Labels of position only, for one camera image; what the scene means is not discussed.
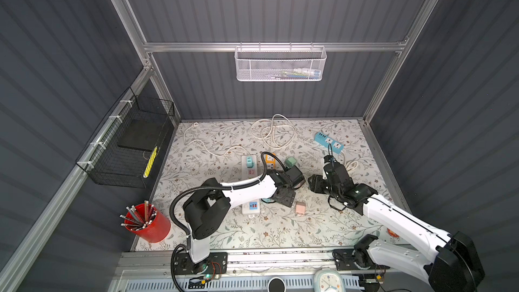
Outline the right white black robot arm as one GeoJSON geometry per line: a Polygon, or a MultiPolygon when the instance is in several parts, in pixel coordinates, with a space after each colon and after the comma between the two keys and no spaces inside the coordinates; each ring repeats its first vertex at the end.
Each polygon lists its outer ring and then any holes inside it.
{"type": "Polygon", "coordinates": [[[324,157],[323,172],[308,180],[310,190],[336,200],[344,209],[372,219],[408,242],[408,249],[366,235],[351,253],[360,270],[388,266],[428,283],[434,291],[476,291],[485,271],[473,240],[451,234],[396,206],[372,187],[355,184],[344,165],[324,157]]]}

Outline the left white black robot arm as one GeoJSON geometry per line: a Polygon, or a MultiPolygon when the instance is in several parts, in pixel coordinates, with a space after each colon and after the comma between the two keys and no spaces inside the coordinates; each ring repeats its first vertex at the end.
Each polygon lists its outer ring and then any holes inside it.
{"type": "Polygon", "coordinates": [[[209,258],[209,238],[230,210],[251,201],[278,197],[292,202],[295,188],[304,181],[296,166],[283,171],[265,170],[259,177],[234,183],[209,178],[201,186],[179,193],[170,204],[169,216],[185,233],[185,251],[190,260],[199,264],[209,258]]]}

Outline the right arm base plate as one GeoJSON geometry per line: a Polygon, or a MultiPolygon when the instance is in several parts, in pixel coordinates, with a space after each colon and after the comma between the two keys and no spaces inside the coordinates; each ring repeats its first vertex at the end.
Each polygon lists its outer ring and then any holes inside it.
{"type": "Polygon", "coordinates": [[[389,266],[376,264],[367,251],[356,249],[332,250],[332,257],[337,270],[375,270],[390,269],[389,266]]]}

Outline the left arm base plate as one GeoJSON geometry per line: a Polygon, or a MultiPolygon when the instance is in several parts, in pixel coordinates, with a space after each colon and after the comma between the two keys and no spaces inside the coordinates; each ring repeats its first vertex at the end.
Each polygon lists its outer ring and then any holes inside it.
{"type": "Polygon", "coordinates": [[[225,252],[211,252],[201,262],[193,262],[188,253],[181,251],[173,256],[171,267],[176,275],[225,274],[227,263],[228,254],[225,252]]]}

